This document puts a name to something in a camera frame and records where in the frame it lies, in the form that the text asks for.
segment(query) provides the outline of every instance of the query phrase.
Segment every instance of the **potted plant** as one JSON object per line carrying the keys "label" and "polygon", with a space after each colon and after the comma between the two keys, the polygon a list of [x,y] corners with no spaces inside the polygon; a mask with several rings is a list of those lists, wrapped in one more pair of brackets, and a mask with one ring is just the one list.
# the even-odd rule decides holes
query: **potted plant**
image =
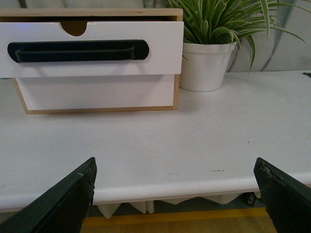
{"label": "potted plant", "polygon": [[298,7],[278,0],[167,0],[184,11],[184,47],[180,86],[192,91],[221,87],[231,52],[245,38],[252,50],[252,35],[271,29],[298,35],[278,26],[274,14],[282,6]]}

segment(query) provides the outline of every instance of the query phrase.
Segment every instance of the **tabletop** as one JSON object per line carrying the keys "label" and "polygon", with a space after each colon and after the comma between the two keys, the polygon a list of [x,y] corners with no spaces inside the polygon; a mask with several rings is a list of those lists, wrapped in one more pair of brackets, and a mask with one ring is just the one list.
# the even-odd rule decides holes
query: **tabletop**
{"label": "tabletop", "polygon": [[311,185],[311,78],[227,73],[180,89],[176,111],[26,115],[0,80],[0,211],[20,209],[89,157],[94,204],[256,191],[257,157]]}

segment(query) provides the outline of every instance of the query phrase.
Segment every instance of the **flower pot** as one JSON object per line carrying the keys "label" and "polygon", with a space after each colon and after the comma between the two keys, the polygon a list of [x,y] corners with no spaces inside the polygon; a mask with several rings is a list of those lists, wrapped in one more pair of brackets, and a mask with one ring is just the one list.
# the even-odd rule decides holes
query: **flower pot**
{"label": "flower pot", "polygon": [[213,91],[221,87],[234,44],[184,43],[179,86],[190,91]]}

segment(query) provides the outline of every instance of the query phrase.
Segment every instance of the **drawer handle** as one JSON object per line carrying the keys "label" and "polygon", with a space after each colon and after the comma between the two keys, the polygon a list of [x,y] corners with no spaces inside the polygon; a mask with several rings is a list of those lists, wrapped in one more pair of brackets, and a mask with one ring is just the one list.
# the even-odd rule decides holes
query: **drawer handle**
{"label": "drawer handle", "polygon": [[10,57],[17,63],[144,60],[144,40],[12,42]]}

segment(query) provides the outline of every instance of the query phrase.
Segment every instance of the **wooden box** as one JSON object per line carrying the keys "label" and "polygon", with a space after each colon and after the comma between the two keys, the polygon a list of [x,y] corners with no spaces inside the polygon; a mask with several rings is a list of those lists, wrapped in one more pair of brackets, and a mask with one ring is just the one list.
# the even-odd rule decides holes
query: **wooden box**
{"label": "wooden box", "polygon": [[[72,55],[76,42],[128,40],[144,41],[147,55],[135,60],[141,49],[123,45],[110,60],[84,60],[88,47]],[[13,79],[27,114],[175,110],[182,43],[180,9],[2,9],[0,78]]]}

